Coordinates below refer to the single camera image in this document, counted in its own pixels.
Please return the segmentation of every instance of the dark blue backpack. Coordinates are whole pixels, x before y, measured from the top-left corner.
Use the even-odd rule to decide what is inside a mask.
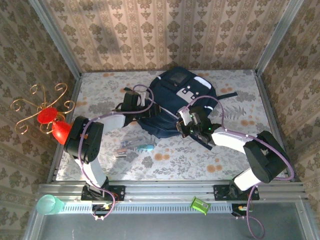
[[[220,100],[237,95],[234,92],[217,96],[210,82],[179,66],[156,77],[151,82],[150,89],[153,91],[154,101],[161,107],[161,112],[154,117],[141,118],[138,123],[149,134],[157,138],[180,135],[176,127],[177,122],[181,121],[178,110],[187,106],[193,99],[209,95]],[[208,116],[216,105],[215,100],[202,98],[192,106],[204,107]]]

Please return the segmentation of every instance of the patterned wall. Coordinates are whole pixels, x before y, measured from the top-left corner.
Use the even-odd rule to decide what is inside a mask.
[[[264,71],[284,144],[320,222],[320,1],[305,0]]]
[[[254,69],[289,0],[43,0],[83,72]]]
[[[14,99],[37,103],[29,93],[35,83],[53,100],[55,84],[64,82],[72,93],[74,79],[44,26],[27,0],[0,1],[0,239],[20,239],[35,203],[39,183],[47,180],[57,143],[30,120],[29,131],[16,134],[17,121],[35,108],[10,110]]]

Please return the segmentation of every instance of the patterned fabric surface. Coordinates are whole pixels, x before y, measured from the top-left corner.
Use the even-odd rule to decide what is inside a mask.
[[[110,112],[124,98],[124,87],[136,84],[149,86],[162,71],[85,73],[75,116],[94,118]],[[217,94],[236,91],[238,96],[221,100],[225,109],[225,125],[243,133],[269,130],[268,120],[252,70],[196,70],[215,87]],[[221,111],[216,107],[210,115],[213,122],[221,122]],[[113,152],[120,142],[142,137],[152,151],[130,149],[127,158],[115,158]],[[157,139],[137,123],[112,130],[102,137],[99,162],[111,180],[221,180],[231,179],[249,167],[242,153],[215,146],[211,151],[191,138],[175,136]],[[82,179],[79,166],[64,153],[57,180]]]
[[[28,121],[24,135],[15,132],[19,120],[36,112],[25,104],[19,112],[10,109],[17,98],[41,103],[41,95],[29,89],[46,86],[55,99],[57,83],[67,83],[70,97],[74,79],[53,41],[25,0],[0,1],[0,239],[21,239],[35,204],[39,183],[45,183],[57,141]]]
[[[304,1],[264,71],[264,82],[320,226],[320,1]]]
[[[79,69],[254,69],[289,0],[43,0]]]

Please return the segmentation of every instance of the floral tablecloth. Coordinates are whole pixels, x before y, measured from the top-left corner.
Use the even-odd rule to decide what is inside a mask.
[[[238,96],[221,101],[226,127],[252,134],[270,130],[253,70],[193,72],[210,81],[217,95],[238,93]],[[160,73],[162,71],[85,73],[73,118],[85,116],[92,119],[110,112],[123,101],[124,87],[148,86]],[[221,122],[218,106],[210,118],[212,122]],[[142,137],[144,143],[153,144],[154,149],[131,149],[126,158],[115,158],[113,152],[120,148],[120,142],[134,137]],[[157,139],[135,122],[106,133],[102,137],[98,159],[110,180],[226,180],[249,167],[245,155],[235,150],[215,146],[209,151],[190,137]],[[79,166],[64,152],[56,180],[81,179]]]

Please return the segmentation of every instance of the light green cup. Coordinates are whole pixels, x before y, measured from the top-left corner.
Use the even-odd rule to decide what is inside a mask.
[[[58,214],[64,209],[65,204],[53,195],[44,195],[36,203],[36,210],[43,215]]]

